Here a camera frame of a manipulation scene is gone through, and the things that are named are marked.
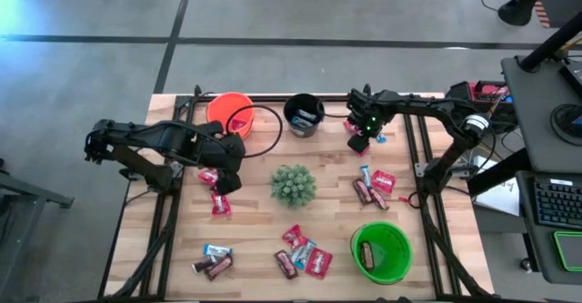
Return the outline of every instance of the paper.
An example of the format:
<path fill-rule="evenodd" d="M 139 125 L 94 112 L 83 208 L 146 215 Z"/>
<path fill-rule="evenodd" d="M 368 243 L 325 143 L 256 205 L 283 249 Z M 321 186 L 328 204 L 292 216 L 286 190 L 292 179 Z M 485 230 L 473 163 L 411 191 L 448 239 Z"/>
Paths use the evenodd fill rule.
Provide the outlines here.
<path fill-rule="evenodd" d="M 485 162 L 484 157 L 475 157 L 473 159 L 473 163 L 478 167 L 481 166 L 483 162 Z M 495 164 L 497 164 L 497 162 L 487 161 L 479 173 L 489 169 Z M 519 217 L 519 187 L 517 186 L 516 179 L 511 178 L 503 184 L 493 187 L 483 194 L 478 195 L 475 199 L 475 204 Z"/>

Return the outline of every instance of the wooden table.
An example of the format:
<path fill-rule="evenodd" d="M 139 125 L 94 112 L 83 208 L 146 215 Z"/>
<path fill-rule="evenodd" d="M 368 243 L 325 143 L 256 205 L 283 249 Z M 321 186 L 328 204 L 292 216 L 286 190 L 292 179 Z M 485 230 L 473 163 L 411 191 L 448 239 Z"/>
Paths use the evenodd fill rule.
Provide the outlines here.
<path fill-rule="evenodd" d="M 146 123 L 171 119 L 175 99 L 175 95 L 154 95 Z M 282 104 L 267 105 L 282 115 Z M 326 111 L 329 114 L 345 114 L 345 104 L 326 103 Z M 197 105 L 194 122 L 204 123 L 205 115 L 206 104 Z M 239 171 L 243 187 L 228 196 L 233 209 L 231 217 L 211 217 L 213 204 L 210 192 L 197 178 L 199 170 L 186 170 L 166 299 L 369 300 L 378 297 L 435 297 L 420 214 L 407 203 L 396 200 L 396 197 L 407 197 L 416 190 L 402 116 L 397 116 L 385 126 L 387 143 L 373 143 L 371 154 L 361 158 L 356 157 L 346 145 L 349 134 L 344 129 L 343 121 L 326 118 L 310 138 L 293 136 L 285 125 L 281 141 L 270 153 L 244 160 Z M 426 122 L 433 152 L 438 157 L 452 139 L 435 119 L 428 118 Z M 278 124 L 272 115 L 265 110 L 256 110 L 253 132 L 245 140 L 247 153 L 268 147 L 275 139 L 277 129 Z M 416 141 L 419 155 L 423 157 L 418 133 Z M 153 161 L 162 161 L 155 152 L 143 150 L 142 154 Z M 316 177 L 318 187 L 316 199 L 297 211 L 290 211 L 271 198 L 268 185 L 269 176 L 280 166 L 293 164 L 306 165 Z M 374 206 L 361 207 L 351 182 L 360 177 L 359 167 L 364 164 L 370 165 L 372 170 L 385 170 L 397 177 L 392 201 L 388 202 L 389 211 L 380 211 Z M 449 185 L 465 187 L 464 182 L 456 180 Z M 132 183 L 128 198 L 143 192 L 145 187 L 144 183 Z M 493 292 L 469 197 L 451 190 L 444 191 L 442 197 L 456 254 L 480 286 Z M 105 294 L 118 290 L 143 258 L 155 201 L 155 194 L 146 195 L 126 207 Z M 349 239 L 354 231 L 375 220 L 385 220 L 403 229 L 414 250 L 410 272 L 403 281 L 392 286 L 380 286 L 368 280 L 358 270 L 350 254 Z M 324 280 L 312 278 L 301 271 L 298 278 L 287 280 L 276 265 L 273 254 L 280 249 L 289 250 L 281 235 L 294 224 L 299 224 L 304 235 L 313 239 L 318 247 L 334 255 Z M 209 282 L 204 275 L 195 275 L 191 268 L 192 263 L 203 257 L 205 243 L 234 250 L 234 267 L 213 282 Z M 450 293 L 444 265 L 445 260 L 439 253 L 445 290 Z M 156 274 L 154 272 L 152 278 L 152 290 L 156 290 Z"/>

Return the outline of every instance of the black bucket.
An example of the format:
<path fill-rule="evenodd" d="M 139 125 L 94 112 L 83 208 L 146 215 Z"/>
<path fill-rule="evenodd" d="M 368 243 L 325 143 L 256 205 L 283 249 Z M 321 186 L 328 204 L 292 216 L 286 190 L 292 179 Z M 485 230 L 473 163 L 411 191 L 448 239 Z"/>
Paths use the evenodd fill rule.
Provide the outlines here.
<path fill-rule="evenodd" d="M 315 120 L 309 119 L 309 116 L 302 117 L 297 112 L 302 110 L 310 115 L 316 116 Z M 323 104 L 319 103 L 319 98 L 311 94 L 297 94 L 289 98 L 285 102 L 283 107 L 283 115 L 285 120 L 289 123 L 289 128 L 293 135 L 307 138 L 312 136 L 316 130 L 317 126 L 323 121 L 325 109 Z M 307 121 L 312 124 L 312 126 L 299 126 L 292 122 L 294 117 L 299 117 L 303 121 Z"/>

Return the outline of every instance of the concrete floor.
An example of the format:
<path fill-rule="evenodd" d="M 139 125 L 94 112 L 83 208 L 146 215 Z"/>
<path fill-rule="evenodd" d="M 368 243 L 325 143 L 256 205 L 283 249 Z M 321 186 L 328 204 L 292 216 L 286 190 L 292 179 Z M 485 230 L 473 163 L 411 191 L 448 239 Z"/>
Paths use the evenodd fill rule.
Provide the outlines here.
<path fill-rule="evenodd" d="M 506 0 L 486 0 L 499 6 Z M 170 36 L 180 0 L 0 0 L 0 35 Z M 181 36 L 540 43 L 534 19 L 499 21 L 479 0 L 190 0 Z M 126 181 L 119 165 L 84 161 L 101 118 L 143 122 L 166 45 L 2 42 L 0 157 L 15 177 L 75 197 L 48 206 L 14 297 L 95 298 Z M 460 80 L 500 80 L 502 57 L 525 52 L 411 48 L 178 45 L 165 93 L 444 91 Z M 575 299 L 578 288 L 516 269 L 523 245 L 484 235 L 497 293 Z"/>

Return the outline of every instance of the black keyboard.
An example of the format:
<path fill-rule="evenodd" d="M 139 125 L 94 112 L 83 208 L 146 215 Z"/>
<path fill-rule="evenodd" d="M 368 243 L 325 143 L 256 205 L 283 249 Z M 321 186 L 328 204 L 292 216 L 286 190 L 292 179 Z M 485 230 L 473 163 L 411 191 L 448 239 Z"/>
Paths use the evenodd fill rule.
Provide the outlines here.
<path fill-rule="evenodd" d="M 582 229 L 582 182 L 536 177 L 537 223 Z"/>

